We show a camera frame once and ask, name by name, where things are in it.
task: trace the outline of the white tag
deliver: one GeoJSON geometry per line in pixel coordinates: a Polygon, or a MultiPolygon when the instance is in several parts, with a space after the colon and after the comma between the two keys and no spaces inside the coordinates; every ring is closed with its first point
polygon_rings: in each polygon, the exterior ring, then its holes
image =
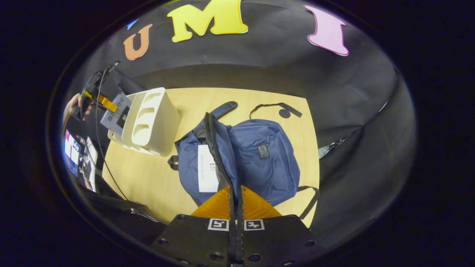
{"type": "Polygon", "coordinates": [[[198,146],[198,189],[200,192],[218,192],[216,164],[207,144],[198,146]]]}

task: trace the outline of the backpack label patch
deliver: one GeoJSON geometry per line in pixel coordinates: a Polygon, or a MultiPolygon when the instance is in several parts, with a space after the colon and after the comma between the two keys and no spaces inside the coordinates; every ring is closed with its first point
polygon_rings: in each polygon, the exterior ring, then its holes
{"type": "Polygon", "coordinates": [[[269,150],[267,150],[266,144],[258,145],[257,150],[259,151],[259,157],[261,157],[261,159],[270,157],[269,150]]]}

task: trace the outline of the screw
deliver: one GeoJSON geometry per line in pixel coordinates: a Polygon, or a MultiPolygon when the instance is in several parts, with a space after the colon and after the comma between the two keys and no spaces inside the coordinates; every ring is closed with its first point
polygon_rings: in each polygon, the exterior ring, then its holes
{"type": "Polygon", "coordinates": [[[168,241],[166,241],[165,239],[160,239],[158,243],[162,246],[168,246],[168,241]]]}
{"type": "Polygon", "coordinates": [[[215,261],[220,261],[224,259],[224,257],[218,253],[211,254],[209,257],[215,261]]]}
{"type": "Polygon", "coordinates": [[[250,261],[258,261],[260,259],[261,259],[261,256],[259,256],[257,254],[253,254],[253,255],[249,256],[250,261]]]}

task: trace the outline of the wooden table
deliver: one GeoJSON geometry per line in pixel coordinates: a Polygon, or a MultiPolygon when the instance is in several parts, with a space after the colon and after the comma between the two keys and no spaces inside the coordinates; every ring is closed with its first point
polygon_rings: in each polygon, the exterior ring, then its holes
{"type": "MultiPolygon", "coordinates": [[[[287,134],[294,148],[294,155],[300,168],[299,186],[319,186],[318,146],[310,109],[305,98],[270,92],[261,92],[230,88],[177,88],[167,89],[166,93],[181,115],[181,124],[175,140],[180,139],[200,120],[205,112],[228,101],[236,101],[238,107],[219,119],[226,125],[236,125],[249,119],[249,112],[259,104],[284,102],[302,113],[302,117],[291,115],[282,118],[279,106],[261,107],[252,114],[253,119],[266,119],[278,122],[287,134]]],[[[173,146],[170,155],[176,155],[173,146]]],[[[172,170],[167,160],[135,152],[111,142],[105,159],[117,184],[131,201],[145,204],[148,215],[168,224],[177,214],[191,214],[197,205],[180,183],[178,172],[172,170]]],[[[105,181],[119,194],[107,169],[103,169],[105,181]]],[[[312,189],[298,192],[293,198],[277,205],[282,214],[299,216],[314,196],[312,189]]],[[[315,213],[315,207],[303,220],[309,227],[315,213]]]]}

